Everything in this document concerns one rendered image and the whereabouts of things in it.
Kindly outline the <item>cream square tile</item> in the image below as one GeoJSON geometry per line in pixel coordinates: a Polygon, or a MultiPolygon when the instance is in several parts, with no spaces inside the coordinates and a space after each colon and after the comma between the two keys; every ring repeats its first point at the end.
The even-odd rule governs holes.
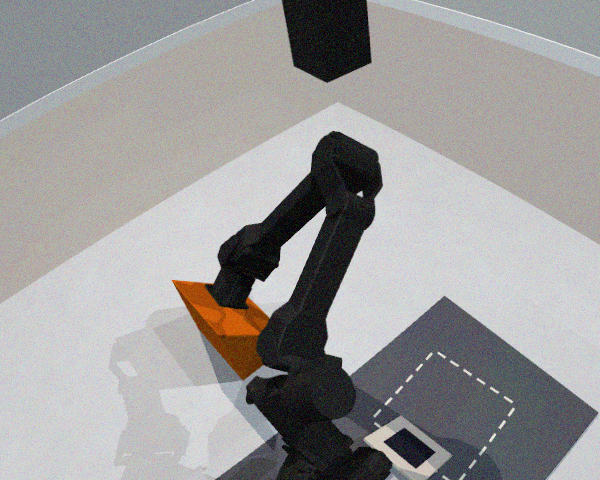
{"type": "Polygon", "coordinates": [[[452,454],[401,415],[363,441],[372,449],[384,452],[394,468],[410,480],[428,480],[452,457],[452,454]]]}

